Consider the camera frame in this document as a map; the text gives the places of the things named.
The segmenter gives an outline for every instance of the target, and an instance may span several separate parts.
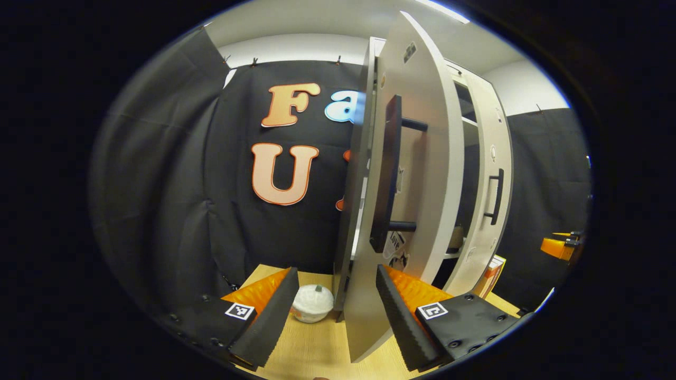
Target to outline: wooden tabletop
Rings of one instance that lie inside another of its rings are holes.
[[[280,270],[282,269],[259,265],[242,287]],[[332,278],[331,275],[298,272],[300,286],[320,284],[331,289]],[[517,316],[518,308],[498,296],[491,293],[487,301],[504,312]],[[337,312],[330,312],[323,320],[308,324],[289,314],[284,330],[265,367],[259,367],[256,372],[239,366],[238,368],[270,380],[313,380],[315,377],[324,377],[328,380],[395,380],[420,376],[421,373],[418,371],[410,372],[406,369],[394,336],[361,362],[351,363],[345,321],[336,323],[337,317]]]

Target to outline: cabinet door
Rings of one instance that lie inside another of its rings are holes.
[[[376,289],[378,264],[388,265],[371,246],[372,224],[381,183],[381,167],[397,154],[383,149],[386,107],[401,97],[402,117],[427,124],[427,131],[403,128],[399,166],[404,169],[391,207],[391,220],[415,222],[405,249],[405,272],[431,283],[455,225],[462,186],[463,126],[454,82],[429,35],[400,12],[376,64],[376,106],[368,184],[357,248],[343,312],[352,362],[359,362],[392,336]]]
[[[481,278],[500,244],[512,196],[512,144],[498,96],[486,80],[463,77],[479,129],[479,190],[467,240],[444,287],[450,294],[471,291]]]

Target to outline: orange letter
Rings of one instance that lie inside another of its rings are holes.
[[[291,114],[291,107],[295,107],[296,112],[303,112],[308,107],[308,94],[318,95],[319,86],[316,83],[304,83],[300,85],[283,85],[270,87],[272,101],[270,102],[270,113],[260,123],[261,126],[269,128],[271,126],[294,125],[298,118]]]
[[[274,174],[274,160],[282,154],[282,147],[277,144],[259,143],[251,147],[253,152],[253,175],[251,185],[260,199],[281,206],[298,203],[308,190],[310,178],[310,164],[312,159],[319,156],[319,149],[306,145],[296,145],[289,149],[295,158],[293,165],[293,182],[286,190],[277,189],[272,183]]]
[[[345,153],[343,153],[343,158],[347,162],[349,162],[349,155],[350,155],[349,150],[346,150]],[[345,203],[345,196],[343,195],[343,198],[336,202],[336,208],[338,209],[338,211],[343,211],[343,204],[344,203]]]

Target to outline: white wall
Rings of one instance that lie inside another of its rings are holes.
[[[482,75],[493,84],[505,115],[518,115],[538,110],[570,108],[554,83],[528,60],[493,69]]]
[[[260,37],[219,47],[228,58],[228,66],[236,68],[250,65],[254,57],[258,63],[275,61],[330,61],[348,64],[364,63],[368,40],[339,34],[282,34]]]

